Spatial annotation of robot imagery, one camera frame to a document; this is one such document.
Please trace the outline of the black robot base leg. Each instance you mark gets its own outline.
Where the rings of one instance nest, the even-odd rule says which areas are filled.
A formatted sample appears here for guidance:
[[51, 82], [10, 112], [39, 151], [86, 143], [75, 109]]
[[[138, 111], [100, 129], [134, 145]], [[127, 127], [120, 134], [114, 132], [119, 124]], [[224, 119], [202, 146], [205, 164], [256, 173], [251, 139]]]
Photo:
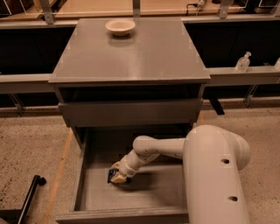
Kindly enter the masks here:
[[20, 209], [0, 210], [0, 224], [25, 224], [28, 210], [38, 186], [44, 186], [46, 179], [35, 175], [25, 196], [24, 203]]

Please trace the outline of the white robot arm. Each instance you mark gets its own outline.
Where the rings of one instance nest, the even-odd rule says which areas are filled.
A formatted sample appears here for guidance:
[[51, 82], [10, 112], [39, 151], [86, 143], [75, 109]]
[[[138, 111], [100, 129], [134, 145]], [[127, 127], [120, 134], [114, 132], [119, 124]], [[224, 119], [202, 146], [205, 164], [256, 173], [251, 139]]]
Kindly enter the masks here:
[[108, 182], [127, 182], [160, 155], [183, 161], [190, 224], [251, 224], [239, 175], [251, 158], [243, 137], [213, 125], [195, 127], [184, 138], [138, 136], [111, 166]]

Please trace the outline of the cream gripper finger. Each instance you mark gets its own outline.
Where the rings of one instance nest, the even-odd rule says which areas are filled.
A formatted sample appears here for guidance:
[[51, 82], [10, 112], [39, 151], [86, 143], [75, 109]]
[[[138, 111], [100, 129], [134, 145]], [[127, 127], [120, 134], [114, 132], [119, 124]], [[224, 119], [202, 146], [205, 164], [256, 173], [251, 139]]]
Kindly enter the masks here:
[[114, 184], [123, 184], [127, 181], [127, 177], [125, 175], [122, 175], [121, 173], [117, 172], [116, 174], [114, 174], [112, 176], [112, 178], [110, 179], [111, 183]]

